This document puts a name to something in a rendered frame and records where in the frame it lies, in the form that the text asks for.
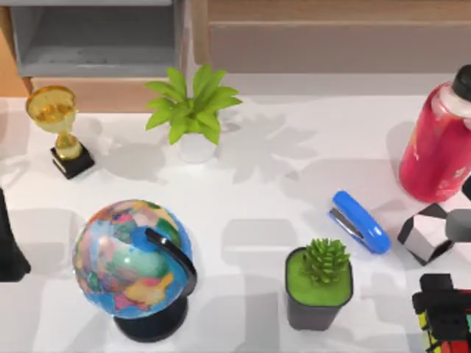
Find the leafy plant in white pot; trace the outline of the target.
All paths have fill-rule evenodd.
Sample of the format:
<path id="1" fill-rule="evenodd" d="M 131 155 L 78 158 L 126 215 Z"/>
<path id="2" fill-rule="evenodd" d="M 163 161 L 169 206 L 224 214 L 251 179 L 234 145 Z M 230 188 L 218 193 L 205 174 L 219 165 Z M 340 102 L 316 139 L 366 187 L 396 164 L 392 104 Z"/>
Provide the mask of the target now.
<path id="1" fill-rule="evenodd" d="M 214 156 L 222 133 L 219 111 L 242 103 L 238 90 L 222 84 L 225 74 L 210 64 L 200 66 L 192 80 L 192 96 L 176 68 L 167 69 L 165 82 L 145 84 L 159 94 L 147 105 L 152 114 L 146 129 L 168 124 L 168 141 L 177 146 L 180 158 L 187 163 L 204 163 Z"/>

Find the colourful globe on black stand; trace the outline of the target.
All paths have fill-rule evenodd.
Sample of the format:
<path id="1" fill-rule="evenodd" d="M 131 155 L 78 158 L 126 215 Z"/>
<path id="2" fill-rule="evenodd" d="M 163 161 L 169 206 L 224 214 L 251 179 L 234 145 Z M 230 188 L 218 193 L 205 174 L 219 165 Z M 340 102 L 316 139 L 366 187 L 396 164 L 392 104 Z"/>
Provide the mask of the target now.
<path id="1" fill-rule="evenodd" d="M 129 339 L 173 335 L 197 284 L 188 233 L 167 208 L 142 199 L 110 204 L 82 228 L 72 265 L 85 298 Z"/>

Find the blue stapler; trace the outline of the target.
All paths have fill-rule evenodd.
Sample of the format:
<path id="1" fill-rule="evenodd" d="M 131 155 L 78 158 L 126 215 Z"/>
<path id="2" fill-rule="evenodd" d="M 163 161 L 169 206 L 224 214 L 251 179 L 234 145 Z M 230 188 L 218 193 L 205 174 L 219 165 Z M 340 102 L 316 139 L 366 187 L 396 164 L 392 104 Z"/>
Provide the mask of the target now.
<path id="1" fill-rule="evenodd" d="M 391 248 L 389 236 L 379 223 L 347 191 L 332 198 L 331 217 L 373 254 L 385 254 Z"/>

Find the spiky plant in black pot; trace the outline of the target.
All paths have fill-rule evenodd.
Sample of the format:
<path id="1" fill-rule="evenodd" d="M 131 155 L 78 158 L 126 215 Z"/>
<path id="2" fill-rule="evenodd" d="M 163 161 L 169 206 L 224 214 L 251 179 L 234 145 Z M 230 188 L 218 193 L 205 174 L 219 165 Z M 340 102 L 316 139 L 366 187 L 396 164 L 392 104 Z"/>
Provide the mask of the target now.
<path id="1" fill-rule="evenodd" d="M 325 331 L 353 297 L 350 253 L 340 240 L 314 238 L 288 254 L 284 282 L 289 325 Z"/>

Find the wooden stand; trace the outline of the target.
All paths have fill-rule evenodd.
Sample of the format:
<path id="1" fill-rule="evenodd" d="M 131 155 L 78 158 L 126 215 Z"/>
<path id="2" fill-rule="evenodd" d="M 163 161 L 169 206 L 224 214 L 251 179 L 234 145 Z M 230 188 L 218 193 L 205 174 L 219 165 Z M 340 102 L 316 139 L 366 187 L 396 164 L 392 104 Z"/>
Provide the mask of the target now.
<path id="1" fill-rule="evenodd" d="M 6 11 L 10 20 L 13 66 L 18 76 L 27 81 L 26 90 L 28 92 L 46 87 L 47 85 L 63 85 L 75 92 L 78 108 L 82 112 L 143 112 L 146 109 L 147 101 L 152 97 L 152 92 L 144 87 L 145 83 L 164 79 L 164 77 L 22 76 L 18 71 L 10 10 L 4 5 L 0 5 L 0 10 Z"/>

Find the brown drawer front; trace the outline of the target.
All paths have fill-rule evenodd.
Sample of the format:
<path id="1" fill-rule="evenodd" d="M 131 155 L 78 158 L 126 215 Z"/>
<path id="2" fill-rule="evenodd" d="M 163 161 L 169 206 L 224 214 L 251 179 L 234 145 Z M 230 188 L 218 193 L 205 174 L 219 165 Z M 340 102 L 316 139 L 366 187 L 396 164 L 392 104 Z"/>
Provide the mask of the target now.
<path id="1" fill-rule="evenodd" d="M 437 74 L 471 63 L 471 25 L 213 25 L 213 64 L 235 74 Z"/>

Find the wooden cupboard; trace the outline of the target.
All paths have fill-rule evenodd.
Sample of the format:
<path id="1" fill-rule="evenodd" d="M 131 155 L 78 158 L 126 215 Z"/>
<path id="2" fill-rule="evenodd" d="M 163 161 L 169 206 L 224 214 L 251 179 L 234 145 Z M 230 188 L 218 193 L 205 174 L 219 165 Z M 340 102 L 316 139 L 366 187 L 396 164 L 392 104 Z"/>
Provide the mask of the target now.
<path id="1" fill-rule="evenodd" d="M 193 53 L 210 63 L 213 25 L 471 25 L 471 0 L 191 0 Z"/>

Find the gold trophy with black base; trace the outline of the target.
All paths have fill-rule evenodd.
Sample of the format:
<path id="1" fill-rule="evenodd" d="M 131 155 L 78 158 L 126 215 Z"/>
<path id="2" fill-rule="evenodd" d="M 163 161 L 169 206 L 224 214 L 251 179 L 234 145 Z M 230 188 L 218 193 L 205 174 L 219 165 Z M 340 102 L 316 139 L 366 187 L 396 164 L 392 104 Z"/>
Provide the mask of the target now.
<path id="1" fill-rule="evenodd" d="M 95 165 L 88 149 L 72 134 L 77 107 L 74 92 L 61 85 L 49 85 L 30 94 L 26 113 L 43 131 L 56 135 L 52 162 L 66 179 L 72 179 Z"/>

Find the black and white polyhedron box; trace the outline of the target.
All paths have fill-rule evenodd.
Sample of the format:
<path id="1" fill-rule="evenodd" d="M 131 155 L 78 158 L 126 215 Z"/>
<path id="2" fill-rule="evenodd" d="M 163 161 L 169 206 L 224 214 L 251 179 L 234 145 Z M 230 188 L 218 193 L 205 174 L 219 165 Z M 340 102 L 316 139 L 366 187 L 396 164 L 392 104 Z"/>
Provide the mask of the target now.
<path id="1" fill-rule="evenodd" d="M 429 204 L 406 220 L 397 240 L 421 265 L 427 265 L 454 246 L 445 234 L 446 218 L 439 204 Z"/>

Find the grey cabinet with dark inside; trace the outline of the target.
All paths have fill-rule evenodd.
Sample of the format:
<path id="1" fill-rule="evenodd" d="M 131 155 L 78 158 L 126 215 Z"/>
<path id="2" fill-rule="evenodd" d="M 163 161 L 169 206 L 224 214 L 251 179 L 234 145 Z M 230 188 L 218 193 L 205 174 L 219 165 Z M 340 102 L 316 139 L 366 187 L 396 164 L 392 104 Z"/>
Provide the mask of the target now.
<path id="1" fill-rule="evenodd" d="M 180 64 L 183 0 L 0 0 L 19 74 L 164 77 Z"/>

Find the red bottle with black cap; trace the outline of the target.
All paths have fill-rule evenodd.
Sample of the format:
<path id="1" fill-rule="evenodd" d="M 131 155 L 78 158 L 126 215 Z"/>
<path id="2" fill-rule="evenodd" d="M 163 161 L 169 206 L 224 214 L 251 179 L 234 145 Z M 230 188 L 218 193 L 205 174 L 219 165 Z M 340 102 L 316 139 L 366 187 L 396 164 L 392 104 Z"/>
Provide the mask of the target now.
<path id="1" fill-rule="evenodd" d="M 471 174 L 471 64 L 425 100 L 399 166 L 405 191 L 426 203 L 455 195 Z"/>

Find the black multicoloured puzzle cube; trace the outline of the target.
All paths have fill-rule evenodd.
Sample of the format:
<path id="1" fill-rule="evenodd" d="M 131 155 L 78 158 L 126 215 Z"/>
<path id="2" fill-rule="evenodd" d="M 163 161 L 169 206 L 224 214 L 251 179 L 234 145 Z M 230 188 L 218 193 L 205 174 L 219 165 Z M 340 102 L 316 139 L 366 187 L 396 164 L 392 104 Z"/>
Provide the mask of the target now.
<path id="1" fill-rule="evenodd" d="M 471 353 L 471 290 L 450 274 L 423 274 L 411 300 L 424 335 L 425 353 Z"/>

